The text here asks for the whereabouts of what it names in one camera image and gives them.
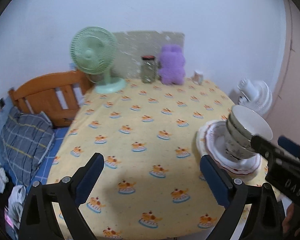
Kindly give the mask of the green patterned wall mat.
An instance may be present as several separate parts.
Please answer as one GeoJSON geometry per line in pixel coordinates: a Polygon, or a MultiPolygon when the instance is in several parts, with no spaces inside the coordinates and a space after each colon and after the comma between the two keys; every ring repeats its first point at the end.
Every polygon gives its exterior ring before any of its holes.
{"type": "Polygon", "coordinates": [[[162,46],[177,44],[184,46],[185,34],[170,31],[127,31],[116,32],[116,56],[111,68],[113,76],[139,79],[143,55],[158,57],[162,46]]]}

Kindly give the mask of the pile of clothes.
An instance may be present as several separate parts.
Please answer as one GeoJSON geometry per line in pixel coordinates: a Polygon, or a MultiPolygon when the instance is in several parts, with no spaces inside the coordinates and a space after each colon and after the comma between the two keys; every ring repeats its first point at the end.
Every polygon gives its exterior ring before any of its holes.
{"type": "Polygon", "coordinates": [[[0,166],[0,239],[18,239],[26,198],[24,185],[14,185],[0,166]]]}

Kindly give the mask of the yellow patterned tablecloth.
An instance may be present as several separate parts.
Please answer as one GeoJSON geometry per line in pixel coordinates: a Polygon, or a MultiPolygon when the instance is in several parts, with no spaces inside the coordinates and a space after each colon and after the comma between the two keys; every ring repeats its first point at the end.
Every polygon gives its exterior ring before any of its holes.
{"type": "Polygon", "coordinates": [[[209,229],[224,209],[200,172],[197,131],[226,120],[232,104],[211,81],[128,80],[113,94],[89,92],[47,181],[73,175],[99,152],[103,171],[79,208],[96,237],[164,239],[209,229]]]}

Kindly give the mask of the purple plush toy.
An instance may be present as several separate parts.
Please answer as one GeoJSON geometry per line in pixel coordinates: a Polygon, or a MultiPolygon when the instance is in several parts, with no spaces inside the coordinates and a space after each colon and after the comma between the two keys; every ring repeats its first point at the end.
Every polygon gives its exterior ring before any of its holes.
{"type": "Polygon", "coordinates": [[[164,85],[182,85],[185,77],[185,57],[181,46],[167,44],[162,46],[159,56],[158,74],[164,85]]]}

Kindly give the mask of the beige bowl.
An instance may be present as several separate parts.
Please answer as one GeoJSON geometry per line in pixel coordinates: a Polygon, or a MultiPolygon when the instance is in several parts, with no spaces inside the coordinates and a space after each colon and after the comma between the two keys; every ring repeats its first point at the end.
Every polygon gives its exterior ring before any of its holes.
{"type": "Polygon", "coordinates": [[[247,139],[244,135],[242,135],[229,119],[226,121],[226,126],[229,133],[237,143],[239,143],[246,150],[250,152],[255,152],[255,150],[250,145],[250,140],[247,139]]]}
{"type": "Polygon", "coordinates": [[[224,143],[225,150],[223,155],[231,161],[238,162],[257,156],[257,153],[250,152],[246,148],[243,148],[238,142],[236,142],[227,128],[224,132],[224,143]]]}
{"type": "Polygon", "coordinates": [[[248,140],[255,135],[261,136],[267,141],[273,139],[271,127],[262,116],[252,109],[242,105],[233,105],[229,117],[234,127],[248,140]]]}

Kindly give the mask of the orange wooden headboard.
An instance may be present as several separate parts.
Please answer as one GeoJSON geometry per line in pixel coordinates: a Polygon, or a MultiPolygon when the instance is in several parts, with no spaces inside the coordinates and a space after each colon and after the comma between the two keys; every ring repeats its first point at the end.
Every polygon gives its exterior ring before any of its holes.
{"type": "Polygon", "coordinates": [[[85,94],[93,83],[83,72],[72,70],[35,77],[18,89],[11,88],[8,94],[23,113],[44,112],[54,127],[69,127],[79,110],[74,85],[85,94]]]}

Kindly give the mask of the green desk fan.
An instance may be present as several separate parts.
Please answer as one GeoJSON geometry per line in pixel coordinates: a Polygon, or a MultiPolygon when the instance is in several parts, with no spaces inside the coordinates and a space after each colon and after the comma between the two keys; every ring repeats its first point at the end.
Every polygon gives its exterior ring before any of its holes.
{"type": "Polygon", "coordinates": [[[83,28],[72,38],[70,55],[77,69],[89,76],[103,75],[95,83],[98,94],[115,93],[126,86],[123,78],[111,75],[116,50],[116,37],[100,27],[83,28]]]}

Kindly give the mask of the white desk fan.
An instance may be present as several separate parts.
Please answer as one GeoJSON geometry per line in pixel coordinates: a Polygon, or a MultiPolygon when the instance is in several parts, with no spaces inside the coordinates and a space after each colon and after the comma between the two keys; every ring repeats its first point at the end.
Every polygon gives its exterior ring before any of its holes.
{"type": "Polygon", "coordinates": [[[260,116],[269,112],[273,102],[272,92],[264,81],[251,81],[247,78],[239,81],[237,88],[230,91],[229,98],[235,104],[248,107],[260,116]]]}

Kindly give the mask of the blue plaid pillow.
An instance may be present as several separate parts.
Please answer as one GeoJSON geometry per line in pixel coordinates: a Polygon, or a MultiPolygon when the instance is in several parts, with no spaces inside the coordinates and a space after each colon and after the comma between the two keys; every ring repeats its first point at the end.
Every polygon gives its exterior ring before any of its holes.
{"type": "Polygon", "coordinates": [[[0,132],[0,151],[11,178],[29,186],[55,140],[44,112],[26,114],[12,107],[0,132]]]}

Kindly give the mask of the glass jar brown lid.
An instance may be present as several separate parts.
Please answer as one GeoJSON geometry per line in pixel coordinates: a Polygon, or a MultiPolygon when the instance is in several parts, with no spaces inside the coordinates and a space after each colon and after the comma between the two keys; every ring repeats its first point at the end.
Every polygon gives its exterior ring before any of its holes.
{"type": "Polygon", "coordinates": [[[156,62],[155,56],[143,55],[141,57],[141,79],[143,83],[153,83],[156,77],[156,62]]]}

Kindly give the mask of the small white cotton swab container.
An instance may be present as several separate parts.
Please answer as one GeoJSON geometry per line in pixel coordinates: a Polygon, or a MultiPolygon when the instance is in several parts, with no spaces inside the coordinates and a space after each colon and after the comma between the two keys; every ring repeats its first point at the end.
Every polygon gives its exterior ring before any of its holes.
{"type": "Polygon", "coordinates": [[[201,85],[203,83],[203,79],[204,79],[203,72],[200,70],[195,70],[194,75],[192,77],[193,83],[197,85],[201,85]]]}

